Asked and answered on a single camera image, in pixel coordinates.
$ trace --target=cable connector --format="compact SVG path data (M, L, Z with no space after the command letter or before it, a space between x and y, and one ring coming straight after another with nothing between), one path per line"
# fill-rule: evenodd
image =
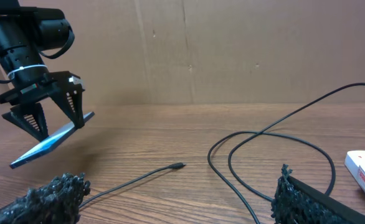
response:
M180 169L183 168L186 164L182 162L178 162L176 164L171 164L168 168L169 169Z

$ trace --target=black jagged object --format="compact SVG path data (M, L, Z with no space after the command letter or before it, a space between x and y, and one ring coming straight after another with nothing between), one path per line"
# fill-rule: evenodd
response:
M283 165L272 216L279 224L363 224L365 216L290 176Z
M65 173L48 185L29 189L27 195L0 209L0 224L41 223L74 224L80 215L78 206L90 193L90 182L80 176Z

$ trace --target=brown wooden tabletop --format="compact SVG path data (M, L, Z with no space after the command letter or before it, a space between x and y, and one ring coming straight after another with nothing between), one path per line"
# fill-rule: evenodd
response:
M152 175L100 198L81 210L79 223L253 223L236 194L207 163L209 148L240 130L260 130L299 104L187 106L86 106L96 115L54 152L17 169L9 164L37 144L3 120L0 108L0 207L29 187L47 184L64 172L85 172L91 195L151 170L185 162L180 170ZM51 101L44 105L49 131L68 119ZM348 151L365 150L365 104L314 105L272 128L324 149L334 160L336 184L331 196L365 214L365 194L344 166ZM247 136L225 143L213 155L215 166L242 192L262 223L273 223L270 203L246 190L230 174L229 151ZM249 185L273 197L281 167L324 192L331 178L326 158L287 139L260 136L232 158Z

